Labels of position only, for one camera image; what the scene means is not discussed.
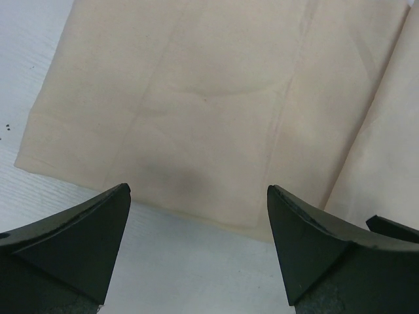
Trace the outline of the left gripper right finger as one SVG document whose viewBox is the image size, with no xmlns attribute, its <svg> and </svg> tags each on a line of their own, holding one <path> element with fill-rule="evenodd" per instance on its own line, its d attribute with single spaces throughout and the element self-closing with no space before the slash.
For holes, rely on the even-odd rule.
<svg viewBox="0 0 419 314">
<path fill-rule="evenodd" d="M 418 243 L 350 224 L 277 185 L 267 211 L 297 313 L 418 312 Z"/>
</svg>

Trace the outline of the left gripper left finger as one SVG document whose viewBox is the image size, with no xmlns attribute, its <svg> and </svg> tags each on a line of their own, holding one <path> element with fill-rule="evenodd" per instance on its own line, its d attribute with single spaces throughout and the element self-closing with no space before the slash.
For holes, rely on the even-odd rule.
<svg viewBox="0 0 419 314">
<path fill-rule="evenodd" d="M 131 195 L 126 183 L 1 233 L 2 313 L 97 313 L 105 303 Z"/>
</svg>

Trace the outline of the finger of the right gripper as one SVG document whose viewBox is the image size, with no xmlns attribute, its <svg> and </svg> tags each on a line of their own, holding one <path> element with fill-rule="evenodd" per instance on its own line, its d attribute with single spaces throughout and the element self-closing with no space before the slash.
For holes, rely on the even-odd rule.
<svg viewBox="0 0 419 314">
<path fill-rule="evenodd" d="M 419 243 L 419 231 L 408 226 L 399 224 L 384 217 L 373 216 L 366 221 L 371 232 L 383 236 L 400 239 L 412 243 Z"/>
</svg>

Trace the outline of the beige cloth surgical kit wrap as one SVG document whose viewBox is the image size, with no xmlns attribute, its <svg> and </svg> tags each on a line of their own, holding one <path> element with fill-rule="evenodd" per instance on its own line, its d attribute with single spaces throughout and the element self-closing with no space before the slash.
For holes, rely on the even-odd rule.
<svg viewBox="0 0 419 314">
<path fill-rule="evenodd" d="M 407 1 L 75 1 L 15 166 L 270 241 L 270 185 L 355 217 L 385 146 Z"/>
</svg>

